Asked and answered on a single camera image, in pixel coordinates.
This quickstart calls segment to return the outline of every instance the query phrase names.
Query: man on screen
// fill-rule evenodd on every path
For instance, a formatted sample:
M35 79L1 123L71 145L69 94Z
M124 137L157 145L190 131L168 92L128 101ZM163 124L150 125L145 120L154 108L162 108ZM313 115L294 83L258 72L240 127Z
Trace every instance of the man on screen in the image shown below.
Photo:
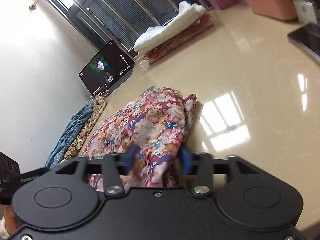
M113 79L113 71L111 67L108 64L104 66L100 58L96 59L95 64L97 68L100 69L100 72L103 73L106 83L108 84Z

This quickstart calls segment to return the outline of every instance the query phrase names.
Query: floral cloth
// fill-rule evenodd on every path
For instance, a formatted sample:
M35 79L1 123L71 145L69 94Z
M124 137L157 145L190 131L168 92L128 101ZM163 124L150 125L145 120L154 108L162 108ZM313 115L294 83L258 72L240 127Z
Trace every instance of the floral cloth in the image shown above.
M84 155L100 159L137 144L135 166L129 176L121 176L125 189L173 185L169 167L187 139L195 106L195 94L183 99L177 90L152 86L100 124ZM90 185L102 191L102 176L93 175Z

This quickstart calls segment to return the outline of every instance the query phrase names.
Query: beige tile floor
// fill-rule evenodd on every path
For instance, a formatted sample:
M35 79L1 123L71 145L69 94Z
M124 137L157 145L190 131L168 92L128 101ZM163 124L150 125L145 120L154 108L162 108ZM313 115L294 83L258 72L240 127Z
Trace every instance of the beige tile floor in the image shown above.
M258 16L243 5L215 15L220 27L151 66L136 64L108 97L99 122L151 85L196 93L189 147L216 158L239 155L291 184L304 199L297 227L314 225L320 221L320 67L287 40L298 23Z

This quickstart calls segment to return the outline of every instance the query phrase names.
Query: metal screw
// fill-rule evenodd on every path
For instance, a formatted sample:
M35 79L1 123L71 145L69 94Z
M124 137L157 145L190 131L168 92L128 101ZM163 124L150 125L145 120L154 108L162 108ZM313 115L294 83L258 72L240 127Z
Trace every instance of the metal screw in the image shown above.
M21 237L21 240L32 240L31 236L24 235Z
M161 192L154 193L155 197L161 197L163 194Z
M208 193L210 190L207 186L196 186L193 189L194 192L198 193L198 194L205 194Z
M107 188L107 192L110 194L118 194L122 192L122 188L119 186L111 186Z

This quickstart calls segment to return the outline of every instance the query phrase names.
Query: human hand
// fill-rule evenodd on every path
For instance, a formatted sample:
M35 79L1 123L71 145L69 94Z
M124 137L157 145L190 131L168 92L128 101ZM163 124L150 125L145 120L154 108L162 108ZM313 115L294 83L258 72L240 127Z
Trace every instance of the human hand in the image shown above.
M12 236L18 229L17 219L14 215L12 206L7 206L4 210L5 230Z

